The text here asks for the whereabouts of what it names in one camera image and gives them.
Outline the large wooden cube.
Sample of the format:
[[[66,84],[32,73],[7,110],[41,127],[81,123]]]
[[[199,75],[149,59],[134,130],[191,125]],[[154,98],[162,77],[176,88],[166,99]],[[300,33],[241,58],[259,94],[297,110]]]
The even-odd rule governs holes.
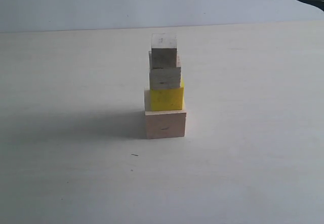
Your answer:
[[[186,106],[183,100],[182,110],[152,111],[150,92],[144,91],[145,128],[148,139],[176,138],[185,136]]]

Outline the yellow cube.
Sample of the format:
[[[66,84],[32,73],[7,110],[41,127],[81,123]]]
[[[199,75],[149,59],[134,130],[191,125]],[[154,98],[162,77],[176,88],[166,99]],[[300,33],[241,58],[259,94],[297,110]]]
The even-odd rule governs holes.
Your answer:
[[[150,108],[152,111],[182,110],[184,105],[184,82],[173,89],[150,89]]]

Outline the medium wooden cube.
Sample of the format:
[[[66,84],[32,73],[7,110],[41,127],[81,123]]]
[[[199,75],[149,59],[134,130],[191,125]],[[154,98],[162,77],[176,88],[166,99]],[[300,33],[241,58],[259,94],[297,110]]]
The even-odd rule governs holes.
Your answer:
[[[149,85],[150,89],[175,89],[181,84],[181,62],[177,54],[175,68],[153,68],[151,51],[149,53]]]

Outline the small wooden cube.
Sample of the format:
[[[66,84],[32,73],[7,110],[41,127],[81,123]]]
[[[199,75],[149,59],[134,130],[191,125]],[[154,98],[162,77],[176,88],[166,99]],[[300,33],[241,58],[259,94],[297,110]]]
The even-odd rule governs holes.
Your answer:
[[[153,33],[151,37],[152,67],[177,67],[177,37],[172,33]]]

